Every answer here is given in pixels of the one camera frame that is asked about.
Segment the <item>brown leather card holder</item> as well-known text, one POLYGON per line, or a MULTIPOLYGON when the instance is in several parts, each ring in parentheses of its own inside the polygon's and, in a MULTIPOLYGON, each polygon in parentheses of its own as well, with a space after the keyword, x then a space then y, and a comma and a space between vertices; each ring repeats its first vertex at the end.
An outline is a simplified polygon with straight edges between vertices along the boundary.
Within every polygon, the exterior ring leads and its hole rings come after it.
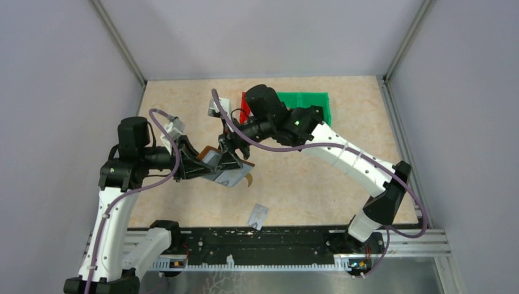
POLYGON ((235 187, 242 179, 246 179, 247 186, 250 187, 252 184, 252 175, 250 173, 255 167, 255 164, 242 160, 242 167, 240 168, 216 170, 221 158, 222 152, 211 146, 206 146, 202 152, 197 155, 197 160, 215 168, 215 171, 212 173, 204 175, 203 179, 225 187, 235 187))

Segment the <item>silver grey credit card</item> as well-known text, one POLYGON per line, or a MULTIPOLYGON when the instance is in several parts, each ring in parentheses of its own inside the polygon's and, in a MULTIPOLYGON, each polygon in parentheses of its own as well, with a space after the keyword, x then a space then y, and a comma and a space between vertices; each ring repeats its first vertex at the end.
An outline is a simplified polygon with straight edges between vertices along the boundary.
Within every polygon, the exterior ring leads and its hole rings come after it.
POLYGON ((249 216, 247 226, 255 230, 261 230, 268 215, 268 212, 268 207, 256 203, 249 216))

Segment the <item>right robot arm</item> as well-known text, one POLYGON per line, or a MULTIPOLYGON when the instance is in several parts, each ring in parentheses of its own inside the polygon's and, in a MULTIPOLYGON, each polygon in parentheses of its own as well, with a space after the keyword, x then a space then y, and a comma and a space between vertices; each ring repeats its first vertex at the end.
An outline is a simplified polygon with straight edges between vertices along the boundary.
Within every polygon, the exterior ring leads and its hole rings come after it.
POLYGON ((393 224, 403 197, 413 194, 408 184, 412 170, 409 163, 401 160, 392 164, 366 153, 336 133, 318 107, 289 110, 266 85, 254 86, 248 93, 255 112, 253 121, 238 125, 224 109, 217 90, 211 91, 212 103, 230 129, 224 142, 232 149, 255 146, 278 153, 301 151, 360 184, 369 198, 348 225, 345 246, 351 252, 361 252, 374 231, 393 224))

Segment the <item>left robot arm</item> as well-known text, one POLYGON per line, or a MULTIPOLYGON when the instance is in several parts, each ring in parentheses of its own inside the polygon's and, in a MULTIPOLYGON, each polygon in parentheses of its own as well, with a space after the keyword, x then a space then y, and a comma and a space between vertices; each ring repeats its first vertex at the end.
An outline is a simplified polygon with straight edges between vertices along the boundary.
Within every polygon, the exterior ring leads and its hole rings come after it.
POLYGON ((138 293, 141 280, 159 255, 179 252, 184 244, 179 224, 157 220, 128 254, 123 253, 130 215, 140 192, 169 179, 210 175, 214 168, 197 159, 185 135, 173 150, 157 146, 151 124, 140 116, 118 125, 118 144, 100 169, 99 204, 92 238, 75 277, 64 282, 64 293, 138 293))

